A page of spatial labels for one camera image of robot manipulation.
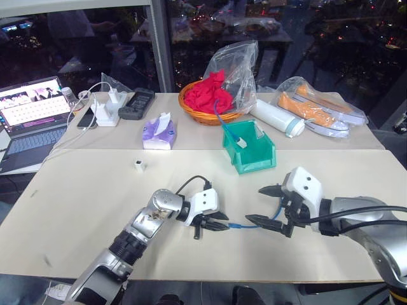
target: green plastic bin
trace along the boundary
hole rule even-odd
[[[253,172],[275,167],[275,146],[267,134],[259,128],[255,120],[230,123],[223,127],[223,147],[228,151],[232,165],[238,173]],[[247,143],[241,148],[228,131],[241,137]]]

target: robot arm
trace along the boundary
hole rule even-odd
[[[199,239],[201,227],[213,231],[228,229],[212,220],[228,220],[225,214],[219,212],[217,192],[213,188],[195,194],[188,201],[167,189],[159,189],[153,193],[147,206],[123,228],[112,245],[104,249],[75,281],[66,301],[117,304],[124,293],[123,283],[133,271],[136,260],[170,218],[182,221],[186,226],[195,226],[195,239]]]
[[[407,222],[398,220],[391,210],[407,212],[407,208],[389,207],[370,197],[323,199],[321,183],[302,167],[288,173],[281,186],[266,186],[259,192],[282,198],[287,224],[264,215],[246,215],[251,222],[287,237],[295,226],[306,225],[323,235],[348,236],[368,251],[392,296],[405,297]]]

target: laptop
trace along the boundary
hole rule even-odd
[[[0,89],[0,123],[11,139],[0,173],[41,163],[66,131],[70,111],[56,76]]]

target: tissue box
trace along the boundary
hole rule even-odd
[[[170,114],[148,121],[142,131],[144,149],[172,149],[176,139],[176,129]]]

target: person's leg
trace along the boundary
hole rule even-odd
[[[233,288],[233,305],[266,305],[260,295],[252,288],[235,286]]]

